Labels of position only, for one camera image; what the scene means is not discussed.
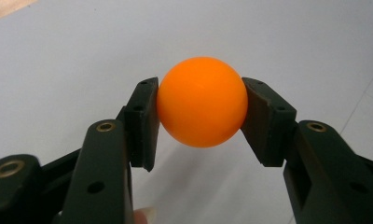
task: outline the white background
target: white background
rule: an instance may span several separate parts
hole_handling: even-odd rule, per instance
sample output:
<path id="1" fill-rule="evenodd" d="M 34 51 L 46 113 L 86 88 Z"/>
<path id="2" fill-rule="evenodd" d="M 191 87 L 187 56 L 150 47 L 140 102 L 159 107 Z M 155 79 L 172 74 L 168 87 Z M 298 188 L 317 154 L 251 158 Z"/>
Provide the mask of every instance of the white background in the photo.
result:
<path id="1" fill-rule="evenodd" d="M 372 1 L 41 0 L 0 20 L 0 158 L 46 164 L 113 119 L 135 85 L 207 55 L 269 84 L 373 160 Z M 295 222 L 283 168 L 241 133 L 208 150 L 160 128 L 156 166 L 133 169 L 158 224 Z"/>

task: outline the ping pong ball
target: ping pong ball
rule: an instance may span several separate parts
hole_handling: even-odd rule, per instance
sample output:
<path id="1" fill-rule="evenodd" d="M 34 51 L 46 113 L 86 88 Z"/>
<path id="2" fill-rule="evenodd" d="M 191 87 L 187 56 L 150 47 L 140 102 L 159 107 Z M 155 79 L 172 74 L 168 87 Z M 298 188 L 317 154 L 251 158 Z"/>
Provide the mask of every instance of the ping pong ball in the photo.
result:
<path id="1" fill-rule="evenodd" d="M 191 147 L 214 147 L 242 126 L 248 98 L 242 78 L 210 57 L 187 59 L 161 81 L 157 110 L 166 131 Z"/>

